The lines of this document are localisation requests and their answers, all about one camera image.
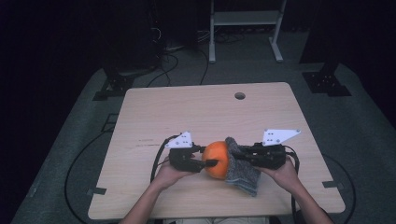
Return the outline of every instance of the wooden table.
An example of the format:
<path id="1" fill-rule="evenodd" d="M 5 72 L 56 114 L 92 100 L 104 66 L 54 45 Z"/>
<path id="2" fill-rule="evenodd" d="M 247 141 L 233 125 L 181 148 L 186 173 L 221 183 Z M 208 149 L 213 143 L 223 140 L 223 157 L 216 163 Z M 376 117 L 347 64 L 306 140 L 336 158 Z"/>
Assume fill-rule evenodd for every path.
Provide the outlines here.
<path id="1" fill-rule="evenodd" d="M 235 98 L 245 95 L 245 99 Z M 122 218 L 149 184 L 163 140 L 190 131 L 196 145 L 231 136 L 239 145 L 261 142 L 265 129 L 299 129 L 283 145 L 300 158 L 299 177 L 318 204 L 341 213 L 345 204 L 332 181 L 304 115 L 287 83 L 164 87 L 128 90 L 89 210 L 92 219 Z M 163 152 L 163 158 L 169 150 Z M 151 217 L 246 217 L 290 214 L 290 195 L 262 174 L 257 197 L 205 171 L 178 181 L 158 199 Z"/>

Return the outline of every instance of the pumpkin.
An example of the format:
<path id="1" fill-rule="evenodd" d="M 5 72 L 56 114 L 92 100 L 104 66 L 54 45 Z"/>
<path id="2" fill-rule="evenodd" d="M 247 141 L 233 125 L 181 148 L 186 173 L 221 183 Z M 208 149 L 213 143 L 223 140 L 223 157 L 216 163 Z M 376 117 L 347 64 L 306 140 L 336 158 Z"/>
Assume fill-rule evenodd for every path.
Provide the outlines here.
<path id="1" fill-rule="evenodd" d="M 217 160 L 218 163 L 212 167 L 205 167 L 206 172 L 217 179 L 225 179 L 228 170 L 228 153 L 225 141 L 209 144 L 202 154 L 202 161 Z"/>

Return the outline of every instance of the gray carpet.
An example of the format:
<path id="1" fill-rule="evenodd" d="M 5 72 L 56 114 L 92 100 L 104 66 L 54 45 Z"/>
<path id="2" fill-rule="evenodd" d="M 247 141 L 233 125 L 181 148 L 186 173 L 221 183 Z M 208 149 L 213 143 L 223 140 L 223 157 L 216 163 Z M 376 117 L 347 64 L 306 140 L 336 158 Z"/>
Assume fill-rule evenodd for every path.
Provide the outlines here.
<path id="1" fill-rule="evenodd" d="M 210 64 L 204 85 L 287 82 L 290 84 L 308 125 L 325 157 L 334 180 L 346 203 L 342 214 L 331 214 L 336 223 L 343 223 L 352 210 L 352 185 L 338 161 L 347 170 L 356 189 L 355 211 L 349 223 L 394 223 L 396 219 L 396 132 L 363 89 L 359 78 L 340 65 L 335 72 L 352 96 L 329 97 L 313 94 L 304 81 L 302 72 L 318 71 L 322 64 L 299 64 L 307 33 L 281 33 L 278 45 L 284 57 L 277 63 L 268 44 L 268 34 L 246 35 L 231 45 L 216 45 L 217 62 Z M 208 45 L 200 46 L 205 54 Z M 166 76 L 157 78 L 150 87 L 199 85 L 205 72 L 206 60 L 201 51 L 183 49 L 172 53 L 178 58 L 177 67 Z M 163 69 L 175 64 L 175 58 L 163 57 Z M 163 71 L 158 69 L 135 80 L 133 88 L 145 88 Z M 122 97 L 93 101 L 106 79 L 103 70 L 92 75 L 79 96 L 58 138 L 44 162 L 40 173 L 13 223 L 109 223 L 89 220 L 87 212 L 92 189 L 100 174 L 111 133 L 120 111 Z M 64 198 L 66 186 L 69 209 Z M 290 216 L 281 217 L 282 223 L 292 223 Z"/>

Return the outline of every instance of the cable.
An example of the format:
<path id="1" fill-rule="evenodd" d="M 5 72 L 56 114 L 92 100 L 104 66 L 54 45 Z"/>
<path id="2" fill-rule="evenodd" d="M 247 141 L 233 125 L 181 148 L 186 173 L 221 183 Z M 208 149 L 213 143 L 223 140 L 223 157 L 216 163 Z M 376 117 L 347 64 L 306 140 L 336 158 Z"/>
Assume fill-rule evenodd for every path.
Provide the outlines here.
<path id="1" fill-rule="evenodd" d="M 353 213 L 355 212 L 355 207 L 356 207 L 356 189 L 355 189 L 355 184 L 352 181 L 352 177 L 350 176 L 350 174 L 347 172 L 347 169 L 344 168 L 343 165 L 341 165 L 341 163 L 337 160 L 335 160 L 334 158 L 332 158 L 331 156 L 325 154 L 325 153 L 321 153 L 323 157 L 326 157 L 327 159 L 335 162 L 346 174 L 346 177 L 348 178 L 349 182 L 350 182 L 350 186 L 352 188 L 352 195 L 353 195 L 353 199 L 352 199 L 352 207 L 351 210 L 348 214 L 348 216 L 346 217 L 346 220 L 344 221 L 344 224 L 347 224 L 349 222 L 349 220 L 352 218 Z"/>
<path id="2" fill-rule="evenodd" d="M 160 163 L 158 163 L 158 161 L 160 160 L 160 157 L 163 154 L 163 150 L 165 149 L 165 145 L 168 144 L 168 142 L 171 139 L 177 138 L 177 137 L 178 137 L 178 135 L 173 135 L 173 136 L 170 136 L 170 137 L 166 138 L 163 141 L 163 144 L 161 145 L 160 149 L 158 149 L 157 156 L 155 157 L 154 163 L 152 164 L 151 176 L 150 176 L 150 180 L 149 180 L 150 183 L 154 179 L 155 173 L 157 172 L 157 168 L 160 165 Z"/>
<path id="3" fill-rule="evenodd" d="M 162 33 L 161 33 L 161 30 L 160 29 L 158 29 L 158 28 L 155 28 L 155 27 L 153 27 L 153 28 L 151 28 L 151 30 L 156 30 L 156 31 L 158 31 L 158 37 L 157 37 L 157 40 L 160 40 L 161 39 L 161 35 L 162 35 Z"/>
<path id="4" fill-rule="evenodd" d="M 67 207 L 69 208 L 70 212 L 71 212 L 71 213 L 73 214 L 73 216 L 74 216 L 76 219 L 78 219 L 78 221 L 80 221 L 81 223 L 87 223 L 87 222 L 85 222 L 81 217 L 79 217 L 79 216 L 77 215 L 77 213 L 74 211 L 74 209 L 73 209 L 72 205 L 70 204 L 69 199 L 68 199 L 68 197 L 67 197 L 67 183 L 68 183 L 68 181 L 69 181 L 70 173 L 71 173 L 71 171 L 72 171 L 72 169 L 73 169 L 73 167 L 74 167 L 76 161 L 77 161 L 78 158 L 81 156 L 81 154 L 82 154 L 82 153 L 83 153 L 94 141 L 96 141 L 98 138 L 100 138 L 103 134 L 105 134 L 105 133 L 112 133 L 111 131 L 113 131 L 113 130 L 114 130 L 114 127 L 111 127 L 111 128 L 106 129 L 105 131 L 102 131 L 100 134 L 98 134 L 96 137 L 94 137 L 87 145 L 85 145 L 85 147 L 84 147 L 84 148 L 77 154 L 77 156 L 74 158 L 72 164 L 71 164 L 70 167 L 69 167 L 69 170 L 67 171 L 66 179 L 65 179 L 65 181 L 64 181 L 64 199 L 65 199 L 65 201 L 66 201 Z"/>
<path id="5" fill-rule="evenodd" d="M 202 36 L 198 36 L 198 38 L 197 38 L 197 42 L 198 42 L 198 43 L 199 43 L 199 42 L 202 42 L 202 41 L 204 41 L 204 40 L 206 40 L 206 39 L 208 39 L 208 38 L 210 37 L 210 32 L 209 32 L 209 31 L 198 31 L 197 33 L 198 33 L 198 35 L 199 35 L 200 33 L 205 33 L 205 34 L 202 35 Z"/>
<path id="6" fill-rule="evenodd" d="M 176 56 L 172 55 L 172 54 L 166 54 L 166 55 L 167 55 L 167 56 L 170 56 L 170 57 L 172 57 L 172 58 L 174 58 L 174 59 L 176 60 L 175 65 L 174 65 L 173 67 L 171 67 L 169 70 L 162 72 L 161 74 L 159 74 L 158 76 L 156 76 L 154 79 L 152 79 L 152 80 L 148 83 L 148 85 L 146 86 L 146 88 L 148 88 L 149 85 L 151 85 L 151 83 L 155 81 L 155 79 L 157 79 L 157 78 L 159 78 L 159 77 L 161 77 L 161 76 L 163 76 L 163 75 L 167 75 L 168 72 L 174 70 L 174 69 L 177 67 L 177 65 L 178 65 L 178 58 L 177 58 Z"/>
<path id="7" fill-rule="evenodd" d="M 216 43 L 223 44 L 223 45 L 231 45 L 233 43 L 236 43 L 236 42 L 239 42 L 239 41 L 242 41 L 245 39 L 245 35 L 243 35 L 243 34 L 240 34 L 240 35 L 242 37 L 238 38 L 236 35 L 229 35 L 229 34 L 221 33 L 221 34 L 216 35 Z"/>
<path id="8" fill-rule="evenodd" d="M 161 70 L 163 70 L 163 72 L 165 72 L 166 79 L 168 79 L 168 84 L 166 86 L 172 86 L 171 78 L 169 77 L 168 73 L 162 67 L 161 67 Z"/>
<path id="9" fill-rule="evenodd" d="M 165 51 L 165 53 L 174 53 L 174 52 L 184 49 L 184 48 L 185 48 L 185 46 L 182 45 L 182 46 L 178 46 L 178 47 L 166 48 L 166 49 L 164 49 L 164 51 Z"/>
<path id="10" fill-rule="evenodd" d="M 294 159 L 294 169 L 296 171 L 296 174 L 298 174 L 300 170 L 300 160 L 297 157 L 296 151 L 294 151 L 293 148 L 284 146 L 286 148 L 289 148 L 292 152 L 286 152 L 287 155 L 290 155 Z M 296 208 L 296 200 L 294 197 L 291 195 L 291 212 L 293 216 L 294 223 L 297 223 L 297 208 Z"/>
<path id="11" fill-rule="evenodd" d="M 199 85 L 202 85 L 202 83 L 204 82 L 204 78 L 206 76 L 207 68 L 209 67 L 209 59 L 207 58 L 206 54 L 201 49 L 199 51 L 201 51 L 201 53 L 204 54 L 205 60 L 206 60 L 206 68 L 204 71 L 204 75 L 202 76 L 201 81 L 199 82 Z"/>

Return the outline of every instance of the human hand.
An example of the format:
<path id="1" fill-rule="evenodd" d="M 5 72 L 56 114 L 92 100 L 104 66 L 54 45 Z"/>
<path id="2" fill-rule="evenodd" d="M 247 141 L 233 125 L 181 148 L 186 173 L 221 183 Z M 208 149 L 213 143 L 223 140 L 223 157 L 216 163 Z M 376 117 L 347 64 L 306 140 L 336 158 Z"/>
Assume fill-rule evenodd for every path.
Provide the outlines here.
<path id="1" fill-rule="evenodd" d="M 169 158 L 166 157 L 163 160 L 161 168 L 158 174 L 155 176 L 152 184 L 160 188 L 160 190 L 167 189 L 172 185 L 176 184 L 176 182 L 187 175 L 193 175 L 196 173 L 193 172 L 184 172 L 175 169 L 169 162 Z"/>
<path id="2" fill-rule="evenodd" d="M 262 171 L 263 173 L 271 176 L 275 182 L 283 189 L 293 194 L 299 187 L 303 184 L 297 176 L 294 169 L 294 165 L 291 162 L 290 157 L 286 157 L 286 162 L 277 170 L 270 170 L 263 167 L 255 167 L 256 169 Z"/>

